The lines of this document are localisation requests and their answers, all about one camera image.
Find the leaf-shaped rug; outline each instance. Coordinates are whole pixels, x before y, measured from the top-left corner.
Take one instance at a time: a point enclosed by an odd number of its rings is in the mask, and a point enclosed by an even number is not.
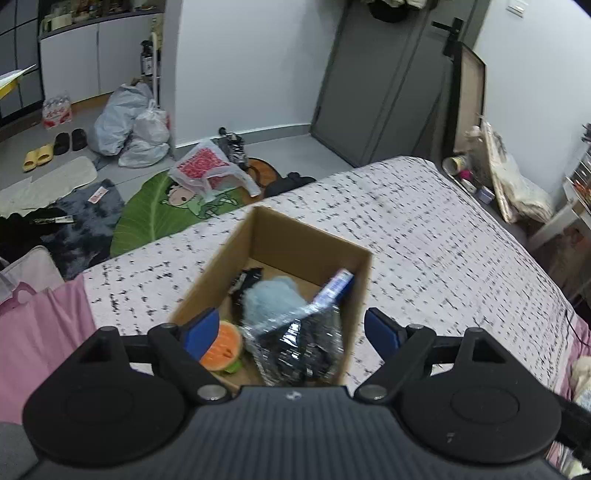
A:
[[[149,179],[125,205],[111,242],[111,257],[143,247],[194,223],[244,205],[243,189],[221,193],[204,203],[163,171]]]

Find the white cabinet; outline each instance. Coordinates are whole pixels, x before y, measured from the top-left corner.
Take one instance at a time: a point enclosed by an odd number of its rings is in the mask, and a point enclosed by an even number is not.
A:
[[[41,40],[45,97],[67,92],[79,102],[99,92],[96,39],[98,24],[75,28]]]
[[[109,20],[99,24],[99,89],[109,93],[141,75],[141,43],[150,39],[154,15]]]

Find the white logo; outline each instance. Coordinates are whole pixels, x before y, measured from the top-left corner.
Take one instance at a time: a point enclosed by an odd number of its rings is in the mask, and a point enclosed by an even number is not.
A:
[[[296,401],[301,398],[301,393],[294,390],[293,392],[285,394],[285,397],[287,400]]]

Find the cardboard box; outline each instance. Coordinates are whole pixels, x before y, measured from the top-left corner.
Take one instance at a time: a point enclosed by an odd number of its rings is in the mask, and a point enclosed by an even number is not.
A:
[[[362,315],[371,253],[269,208],[254,207],[211,259],[173,313],[171,321],[182,325],[204,309],[216,307],[220,319],[237,323],[232,319],[228,290],[244,268],[252,267],[263,267],[265,280],[278,275],[290,276],[307,301],[311,301],[340,268],[355,275],[353,285],[341,303],[345,358],[335,383],[343,383]],[[240,371],[219,378],[233,391],[241,385],[261,385],[262,379],[250,354],[243,353],[241,361],[243,368]]]

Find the white patterned tablecloth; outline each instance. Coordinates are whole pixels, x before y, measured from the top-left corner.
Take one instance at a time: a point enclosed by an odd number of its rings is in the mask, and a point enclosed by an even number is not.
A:
[[[483,327],[544,385],[560,386],[573,342],[565,317],[570,305],[527,251],[431,162],[393,158],[258,205],[370,249],[365,308],[378,307],[403,325],[422,323],[439,335]],[[137,335],[167,321],[249,208],[88,269],[96,326]],[[347,373],[350,389],[381,363],[361,320]]]

